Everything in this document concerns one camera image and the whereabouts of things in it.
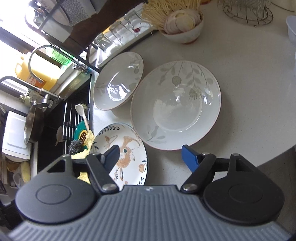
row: deer illustration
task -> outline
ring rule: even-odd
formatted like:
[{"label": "deer illustration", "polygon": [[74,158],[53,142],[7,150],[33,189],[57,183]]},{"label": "deer illustration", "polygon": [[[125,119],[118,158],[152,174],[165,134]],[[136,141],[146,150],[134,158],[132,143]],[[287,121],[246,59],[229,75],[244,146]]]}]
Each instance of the deer illustration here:
[{"label": "deer illustration", "polygon": [[[138,146],[131,149],[128,144],[135,141],[136,143],[138,143]],[[116,175],[118,176],[117,172],[119,172],[119,177],[120,177],[120,180],[123,181],[123,171],[122,169],[127,167],[129,165],[129,163],[131,162],[131,160],[135,160],[135,156],[133,154],[133,151],[134,149],[140,147],[140,143],[132,138],[132,137],[127,137],[127,136],[124,136],[123,137],[123,144],[122,146],[119,148],[120,149],[120,157],[119,157],[119,160],[118,162],[116,163],[116,165],[118,166],[118,169],[116,170],[116,172],[114,173],[114,181],[116,181]]]}]

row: faucet handle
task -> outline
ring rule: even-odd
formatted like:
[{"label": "faucet handle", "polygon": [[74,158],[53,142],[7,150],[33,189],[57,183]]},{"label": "faucet handle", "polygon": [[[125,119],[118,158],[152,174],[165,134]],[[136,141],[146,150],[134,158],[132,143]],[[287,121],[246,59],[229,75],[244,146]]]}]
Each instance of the faucet handle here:
[{"label": "faucet handle", "polygon": [[49,94],[46,94],[42,102],[38,103],[36,100],[33,101],[33,106],[36,108],[43,108],[49,106]]}]

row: gray ribbed panel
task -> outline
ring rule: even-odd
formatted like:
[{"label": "gray ribbed panel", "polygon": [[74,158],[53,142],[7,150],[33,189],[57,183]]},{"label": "gray ribbed panel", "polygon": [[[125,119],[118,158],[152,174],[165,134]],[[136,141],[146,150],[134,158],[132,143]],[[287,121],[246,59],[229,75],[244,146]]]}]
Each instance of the gray ribbed panel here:
[{"label": "gray ribbed panel", "polygon": [[103,196],[79,220],[58,226],[25,221],[9,236],[15,241],[284,241],[290,234],[275,222],[256,227],[223,222],[176,186],[125,186]]}]

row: onion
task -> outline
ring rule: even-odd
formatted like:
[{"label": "onion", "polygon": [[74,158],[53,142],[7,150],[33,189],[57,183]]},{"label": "onion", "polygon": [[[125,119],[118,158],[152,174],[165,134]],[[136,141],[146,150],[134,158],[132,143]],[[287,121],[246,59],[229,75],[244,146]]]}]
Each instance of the onion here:
[{"label": "onion", "polygon": [[167,34],[178,34],[193,29],[200,23],[200,15],[192,9],[178,10],[167,16],[164,30]]}]

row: frying pan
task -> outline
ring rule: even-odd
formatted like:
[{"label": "frying pan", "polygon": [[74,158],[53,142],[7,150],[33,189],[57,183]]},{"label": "frying pan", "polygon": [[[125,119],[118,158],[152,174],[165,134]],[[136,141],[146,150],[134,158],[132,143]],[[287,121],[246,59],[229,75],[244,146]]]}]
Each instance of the frying pan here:
[{"label": "frying pan", "polygon": [[25,122],[24,141],[35,143],[39,140],[44,127],[44,112],[31,106]]}]

